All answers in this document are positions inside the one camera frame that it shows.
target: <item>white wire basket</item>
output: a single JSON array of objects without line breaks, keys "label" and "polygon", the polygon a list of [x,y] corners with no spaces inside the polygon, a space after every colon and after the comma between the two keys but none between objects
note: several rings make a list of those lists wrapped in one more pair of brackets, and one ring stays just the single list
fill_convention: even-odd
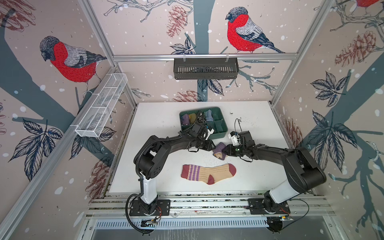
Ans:
[{"label": "white wire basket", "polygon": [[75,130],[80,137],[100,136],[127,81],[123,73],[111,74]]}]

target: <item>white tabletop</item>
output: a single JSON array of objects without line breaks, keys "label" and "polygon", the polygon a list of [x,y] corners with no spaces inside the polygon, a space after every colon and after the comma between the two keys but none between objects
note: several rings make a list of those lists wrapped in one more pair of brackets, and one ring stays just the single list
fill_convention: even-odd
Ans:
[{"label": "white tabletop", "polygon": [[[241,118],[241,128],[251,133],[256,144],[288,147],[267,101],[139,103],[109,192],[119,194],[140,192],[133,159],[148,138],[151,135],[177,136],[177,132],[180,131],[180,112],[208,107],[221,109],[228,127],[227,134],[234,131],[235,119]],[[215,139],[213,142],[231,143],[227,136]],[[180,176],[184,164],[215,167],[226,163],[236,167],[235,176],[212,185],[189,181]],[[159,194],[241,193],[270,190],[285,179],[284,168],[268,161],[254,160],[249,163],[239,157],[226,157],[225,160],[220,160],[213,156],[212,151],[200,150],[193,153],[179,150],[168,156],[163,170],[156,177],[156,188]]]}]

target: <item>green organizer bin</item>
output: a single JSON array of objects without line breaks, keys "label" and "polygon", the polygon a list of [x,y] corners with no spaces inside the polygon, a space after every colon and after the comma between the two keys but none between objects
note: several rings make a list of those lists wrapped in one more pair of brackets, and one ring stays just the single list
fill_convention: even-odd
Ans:
[{"label": "green organizer bin", "polygon": [[209,139],[218,139],[218,138],[223,138],[225,137],[227,131],[228,131],[228,127],[227,127],[227,124],[225,123],[225,120],[224,120],[224,117],[223,117],[223,114],[221,113],[221,110],[219,107],[213,107],[213,108],[203,108],[203,109],[195,109],[195,110],[188,110],[188,111],[183,111],[179,114],[179,119],[180,119],[180,126],[181,126],[181,130],[185,130],[187,128],[189,128],[190,125],[185,125],[183,126],[182,125],[182,121],[181,121],[181,117],[184,115],[184,114],[191,114],[191,113],[198,113],[199,111],[203,111],[203,112],[206,112],[208,110],[211,110],[212,111],[212,117],[214,118],[214,121],[213,122],[207,122],[207,125],[212,127],[215,131],[213,132],[213,134],[211,134],[209,136]]}]

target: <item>black mounting plate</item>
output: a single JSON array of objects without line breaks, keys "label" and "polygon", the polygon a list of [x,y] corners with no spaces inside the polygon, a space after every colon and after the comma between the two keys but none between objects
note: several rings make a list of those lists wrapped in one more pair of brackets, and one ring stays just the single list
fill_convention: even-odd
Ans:
[{"label": "black mounting plate", "polygon": [[[248,199],[248,206],[250,207],[249,210],[251,212],[251,215],[260,215],[260,214],[268,214],[264,210],[264,205],[263,205],[263,198],[250,198]],[[289,210],[289,206],[286,201],[280,203],[280,207],[286,211],[291,213]],[[281,214],[281,215],[288,215],[287,213],[283,212],[281,209],[277,210],[274,214]]]},{"label": "black mounting plate", "polygon": [[[160,207],[161,209],[161,215],[162,216],[169,216],[169,209],[170,209],[170,200],[157,200],[157,207]],[[140,207],[140,203],[138,200],[132,201],[132,208],[129,211],[130,216],[146,216],[143,212],[143,210]],[[159,211],[155,210],[155,213],[153,213],[151,216],[160,216]]]}]

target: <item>striped sock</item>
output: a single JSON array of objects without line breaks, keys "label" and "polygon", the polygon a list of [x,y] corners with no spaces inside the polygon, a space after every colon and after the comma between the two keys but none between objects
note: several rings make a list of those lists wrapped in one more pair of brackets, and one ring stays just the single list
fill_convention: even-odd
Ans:
[{"label": "striped sock", "polygon": [[202,181],[211,185],[220,180],[233,177],[235,174],[236,168],[230,163],[217,167],[201,167],[189,164],[183,165],[181,177],[191,181]]}]

